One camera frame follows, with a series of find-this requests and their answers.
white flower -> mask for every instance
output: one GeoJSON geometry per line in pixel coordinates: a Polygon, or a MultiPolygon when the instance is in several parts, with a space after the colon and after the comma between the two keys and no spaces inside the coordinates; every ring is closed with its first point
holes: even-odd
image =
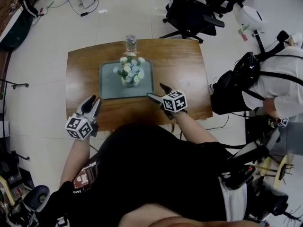
{"type": "Polygon", "coordinates": [[[140,72],[138,73],[138,77],[139,77],[140,79],[143,79],[143,77],[144,77],[144,72],[140,71],[140,72]]]}
{"type": "Polygon", "coordinates": [[[136,71],[138,71],[140,68],[139,68],[138,66],[133,66],[133,68],[132,68],[132,69],[133,69],[133,71],[135,71],[135,72],[136,72],[136,71]]]}
{"type": "Polygon", "coordinates": [[[124,70],[125,70],[126,72],[131,71],[131,68],[130,68],[129,66],[124,66],[123,68],[124,68],[124,70]]]}
{"type": "Polygon", "coordinates": [[[132,64],[135,66],[137,64],[137,61],[132,59],[132,64]]]}
{"type": "Polygon", "coordinates": [[[142,57],[139,57],[139,58],[138,58],[138,61],[141,62],[141,63],[143,63],[143,62],[145,62],[145,59],[142,58],[142,57]]]}
{"type": "Polygon", "coordinates": [[[125,81],[126,81],[126,82],[131,82],[131,81],[132,81],[132,78],[129,77],[129,76],[126,76],[125,81]]]}
{"type": "Polygon", "coordinates": [[[118,66],[115,66],[114,69],[113,69],[113,72],[114,72],[114,73],[117,73],[117,72],[119,71],[119,69],[120,69],[120,68],[119,68],[118,66]]]}
{"type": "Polygon", "coordinates": [[[134,77],[134,83],[139,83],[139,81],[140,81],[140,78],[138,76],[135,76],[134,77]]]}
{"type": "Polygon", "coordinates": [[[134,72],[131,70],[127,75],[132,78],[134,76],[134,72]]]}
{"type": "Polygon", "coordinates": [[[120,58],[120,62],[121,62],[121,63],[126,62],[126,61],[127,61],[127,58],[126,58],[126,57],[121,57],[121,58],[120,58]]]}
{"type": "Polygon", "coordinates": [[[134,52],[129,52],[129,53],[127,53],[127,55],[128,56],[133,56],[133,57],[136,56],[136,54],[134,52]]]}

wooden table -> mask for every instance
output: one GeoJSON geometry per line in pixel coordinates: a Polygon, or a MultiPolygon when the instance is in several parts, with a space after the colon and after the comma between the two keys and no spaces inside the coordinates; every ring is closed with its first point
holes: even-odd
{"type": "MultiPolygon", "coordinates": [[[[209,87],[198,41],[144,39],[137,41],[137,56],[151,60],[154,93],[163,95],[159,83],[186,94],[187,111],[194,119],[212,117],[209,87]]],[[[67,117],[91,95],[99,95],[99,67],[125,56],[125,42],[95,45],[68,53],[66,75],[67,117]]],[[[99,131],[112,131],[130,122],[172,123],[147,97],[105,99],[97,118],[99,131]]]]}

glass tray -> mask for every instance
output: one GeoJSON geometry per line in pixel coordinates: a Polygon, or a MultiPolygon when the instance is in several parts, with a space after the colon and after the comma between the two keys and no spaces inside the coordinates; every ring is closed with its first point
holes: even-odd
{"type": "Polygon", "coordinates": [[[114,67],[121,66],[119,61],[100,65],[99,95],[102,99],[115,99],[126,97],[143,97],[153,92],[152,63],[146,60],[140,66],[144,69],[144,78],[134,87],[125,87],[121,78],[113,72],[114,67]]]}

water bottle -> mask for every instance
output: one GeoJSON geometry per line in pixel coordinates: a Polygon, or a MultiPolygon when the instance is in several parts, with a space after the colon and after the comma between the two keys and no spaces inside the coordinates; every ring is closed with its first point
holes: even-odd
{"type": "Polygon", "coordinates": [[[126,52],[137,52],[137,41],[134,35],[127,35],[125,37],[125,45],[126,45],[126,52]]]}

chair armrest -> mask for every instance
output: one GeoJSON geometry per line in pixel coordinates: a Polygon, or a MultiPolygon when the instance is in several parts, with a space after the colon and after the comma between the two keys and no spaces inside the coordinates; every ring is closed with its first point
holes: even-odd
{"type": "Polygon", "coordinates": [[[221,20],[218,20],[216,18],[213,18],[213,17],[210,17],[210,16],[207,16],[207,15],[203,15],[203,19],[212,24],[212,25],[215,25],[215,26],[218,26],[218,27],[221,27],[221,28],[224,28],[225,27],[225,23],[221,20]]]}

